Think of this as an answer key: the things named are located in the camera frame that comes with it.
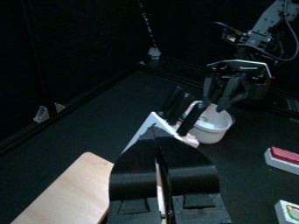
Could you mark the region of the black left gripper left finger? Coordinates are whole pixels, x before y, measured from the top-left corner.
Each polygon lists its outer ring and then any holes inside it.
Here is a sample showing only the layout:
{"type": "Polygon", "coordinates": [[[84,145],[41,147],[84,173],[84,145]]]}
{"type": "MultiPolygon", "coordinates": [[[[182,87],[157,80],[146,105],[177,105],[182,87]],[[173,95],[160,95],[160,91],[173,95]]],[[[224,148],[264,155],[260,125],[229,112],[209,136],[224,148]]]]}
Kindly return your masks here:
{"type": "Polygon", "coordinates": [[[109,173],[106,224],[161,224],[154,159],[154,133],[148,128],[109,173]]]}

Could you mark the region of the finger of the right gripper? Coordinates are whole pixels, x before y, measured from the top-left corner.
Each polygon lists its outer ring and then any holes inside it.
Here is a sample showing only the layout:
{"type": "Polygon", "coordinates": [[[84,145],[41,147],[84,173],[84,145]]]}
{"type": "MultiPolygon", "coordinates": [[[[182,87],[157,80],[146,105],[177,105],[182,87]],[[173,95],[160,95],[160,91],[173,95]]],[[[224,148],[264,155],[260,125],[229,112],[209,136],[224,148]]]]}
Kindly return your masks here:
{"type": "Polygon", "coordinates": [[[217,101],[216,111],[226,110],[229,106],[248,96],[244,86],[244,79],[240,76],[230,76],[222,94],[217,101]]]}
{"type": "Polygon", "coordinates": [[[208,76],[202,83],[202,105],[208,107],[217,100],[218,95],[217,81],[212,76],[208,76]]]}

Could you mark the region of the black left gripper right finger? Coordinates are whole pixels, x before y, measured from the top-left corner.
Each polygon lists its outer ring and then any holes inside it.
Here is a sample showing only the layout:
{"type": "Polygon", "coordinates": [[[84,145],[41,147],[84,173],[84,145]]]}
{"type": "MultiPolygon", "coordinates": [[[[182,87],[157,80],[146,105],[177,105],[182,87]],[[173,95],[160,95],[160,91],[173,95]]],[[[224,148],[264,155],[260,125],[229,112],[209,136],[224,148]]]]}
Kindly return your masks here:
{"type": "Polygon", "coordinates": [[[153,128],[166,224],[230,224],[216,166],[201,152],[153,128]]]}

